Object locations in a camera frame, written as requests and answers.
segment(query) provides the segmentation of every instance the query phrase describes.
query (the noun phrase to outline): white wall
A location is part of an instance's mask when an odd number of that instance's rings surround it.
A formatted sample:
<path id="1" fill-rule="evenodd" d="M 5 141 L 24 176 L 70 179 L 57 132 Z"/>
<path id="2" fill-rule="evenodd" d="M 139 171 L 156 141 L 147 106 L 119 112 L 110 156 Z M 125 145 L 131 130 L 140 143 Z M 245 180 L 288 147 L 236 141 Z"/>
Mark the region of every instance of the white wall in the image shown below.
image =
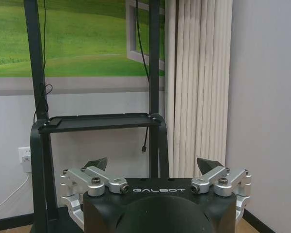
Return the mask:
<path id="1" fill-rule="evenodd" d="M 50 116 L 148 111 L 147 92 L 49 95 L 48 102 Z M 160 104 L 163 112 L 163 99 Z M 0 96 L 0 203 L 26 178 L 17 149 L 30 144 L 33 112 L 33 96 Z M 53 134 L 56 186 L 64 168 L 105 156 L 110 174 L 148 176 L 147 154 L 141 153 L 144 136 L 145 128 Z M 32 212 L 30 180 L 0 208 L 0 218 Z"/>
<path id="2" fill-rule="evenodd" d="M 235 0 L 227 165 L 253 174 L 247 209 L 291 233 L 291 0 Z"/>

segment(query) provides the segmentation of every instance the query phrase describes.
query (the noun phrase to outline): wooden floor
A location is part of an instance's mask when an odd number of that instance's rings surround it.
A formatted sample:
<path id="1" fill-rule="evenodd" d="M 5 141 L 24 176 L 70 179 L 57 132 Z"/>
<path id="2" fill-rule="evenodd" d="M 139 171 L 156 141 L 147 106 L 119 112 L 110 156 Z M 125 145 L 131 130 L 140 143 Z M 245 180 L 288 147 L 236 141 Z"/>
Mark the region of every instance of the wooden floor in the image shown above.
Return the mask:
<path id="1" fill-rule="evenodd" d="M 25 226 L 0 231 L 0 233 L 29 233 L 30 229 L 31 226 Z M 236 233 L 259 233 L 259 232 L 256 229 L 254 229 L 249 223 L 242 219 L 236 227 Z"/>

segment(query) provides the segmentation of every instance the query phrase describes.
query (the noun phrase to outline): white curtain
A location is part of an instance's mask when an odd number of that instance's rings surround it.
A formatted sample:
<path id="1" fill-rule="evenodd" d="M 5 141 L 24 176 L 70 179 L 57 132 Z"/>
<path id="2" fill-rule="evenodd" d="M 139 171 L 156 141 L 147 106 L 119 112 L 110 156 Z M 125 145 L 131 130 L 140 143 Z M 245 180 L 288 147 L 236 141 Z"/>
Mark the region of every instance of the white curtain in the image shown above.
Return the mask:
<path id="1" fill-rule="evenodd" d="M 173 177 L 225 164 L 232 0 L 168 0 L 165 116 Z"/>

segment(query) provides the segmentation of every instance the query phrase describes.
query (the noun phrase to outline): metal clamp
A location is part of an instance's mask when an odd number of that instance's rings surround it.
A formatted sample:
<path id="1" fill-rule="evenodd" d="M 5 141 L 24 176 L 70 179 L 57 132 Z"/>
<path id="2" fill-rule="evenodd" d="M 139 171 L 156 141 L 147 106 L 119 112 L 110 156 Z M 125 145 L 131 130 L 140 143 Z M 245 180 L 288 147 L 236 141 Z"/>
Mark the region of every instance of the metal clamp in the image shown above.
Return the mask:
<path id="1" fill-rule="evenodd" d="M 200 178 L 192 179 L 191 191 L 194 194 L 209 192 L 213 185 L 215 194 L 229 197 L 232 192 L 236 195 L 236 223 L 243 217 L 244 208 L 251 197 L 251 174 L 246 169 L 230 171 L 229 168 L 217 166 Z"/>
<path id="2" fill-rule="evenodd" d="M 112 193 L 126 194 L 129 191 L 129 186 L 125 178 L 108 177 L 105 171 L 95 166 L 87 167 L 84 172 L 91 177 L 99 177 Z"/>
<path id="3" fill-rule="evenodd" d="M 191 191 L 195 194 L 208 193 L 213 183 L 221 177 L 226 176 L 227 171 L 223 166 L 217 166 L 200 178 L 193 178 Z"/>
<path id="4" fill-rule="evenodd" d="M 84 231 L 84 214 L 81 210 L 79 195 L 61 197 L 61 200 L 68 207 L 69 216 Z"/>
<path id="5" fill-rule="evenodd" d="M 232 195 L 233 189 L 240 183 L 246 176 L 245 169 L 237 169 L 230 171 L 227 176 L 218 179 L 214 183 L 215 194 L 222 197 L 229 197 Z"/>
<path id="6" fill-rule="evenodd" d="M 68 207 L 69 216 L 84 231 L 84 214 L 81 210 L 83 193 L 91 197 L 104 194 L 105 186 L 112 193 L 125 194 L 129 186 L 124 178 L 109 178 L 95 167 L 65 169 L 61 175 L 61 201 Z"/>

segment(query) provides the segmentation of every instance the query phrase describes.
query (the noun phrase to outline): electrical socket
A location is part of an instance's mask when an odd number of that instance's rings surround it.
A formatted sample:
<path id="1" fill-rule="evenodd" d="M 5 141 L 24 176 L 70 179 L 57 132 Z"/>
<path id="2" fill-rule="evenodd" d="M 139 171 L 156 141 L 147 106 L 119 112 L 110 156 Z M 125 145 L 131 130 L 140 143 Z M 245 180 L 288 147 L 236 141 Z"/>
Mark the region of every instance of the electrical socket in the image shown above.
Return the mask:
<path id="1" fill-rule="evenodd" d="M 19 161 L 23 166 L 24 172 L 31 172 L 31 151 L 30 147 L 18 148 Z"/>

